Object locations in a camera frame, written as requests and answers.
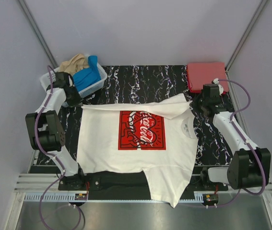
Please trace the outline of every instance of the white wall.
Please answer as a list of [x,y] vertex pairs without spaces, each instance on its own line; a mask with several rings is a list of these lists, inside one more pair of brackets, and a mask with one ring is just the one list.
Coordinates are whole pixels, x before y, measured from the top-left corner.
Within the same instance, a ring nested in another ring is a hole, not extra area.
[[58,63],[228,62],[260,0],[26,0]]
[[18,174],[31,157],[25,115],[45,93],[47,58],[15,0],[0,0],[0,229]]
[[[251,138],[272,155],[272,1],[230,69],[230,78],[249,90],[251,106],[243,116]],[[247,101],[241,91],[238,99],[241,105]]]

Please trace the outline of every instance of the t-shirt sleeve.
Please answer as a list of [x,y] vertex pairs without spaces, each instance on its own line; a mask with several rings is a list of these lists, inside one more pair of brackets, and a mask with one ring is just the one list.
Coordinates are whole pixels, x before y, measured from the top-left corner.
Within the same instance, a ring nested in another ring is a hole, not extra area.
[[192,171],[178,166],[156,166],[144,170],[152,200],[166,201],[172,207],[178,204],[190,182]]

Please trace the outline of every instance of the cable connector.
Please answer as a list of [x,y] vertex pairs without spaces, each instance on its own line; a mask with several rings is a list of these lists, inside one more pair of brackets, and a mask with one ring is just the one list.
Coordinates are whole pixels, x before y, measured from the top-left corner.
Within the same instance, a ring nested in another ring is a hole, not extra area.
[[215,79],[213,80],[213,83],[214,83],[214,84],[219,84],[219,78],[215,78]]

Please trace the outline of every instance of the blue cloth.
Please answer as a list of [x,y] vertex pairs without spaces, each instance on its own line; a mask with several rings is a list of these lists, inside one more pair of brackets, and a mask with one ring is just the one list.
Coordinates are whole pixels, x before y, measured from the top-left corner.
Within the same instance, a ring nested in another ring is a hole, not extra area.
[[74,84],[78,92],[101,80],[97,68],[97,56],[88,57],[89,68],[82,69],[74,74]]

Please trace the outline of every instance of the white t-shirt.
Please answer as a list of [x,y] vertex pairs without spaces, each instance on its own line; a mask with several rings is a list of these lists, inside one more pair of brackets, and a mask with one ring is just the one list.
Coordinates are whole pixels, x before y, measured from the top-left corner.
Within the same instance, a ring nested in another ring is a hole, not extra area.
[[183,94],[160,103],[84,105],[77,162],[84,173],[144,171],[151,199],[175,207],[194,167],[193,119]]

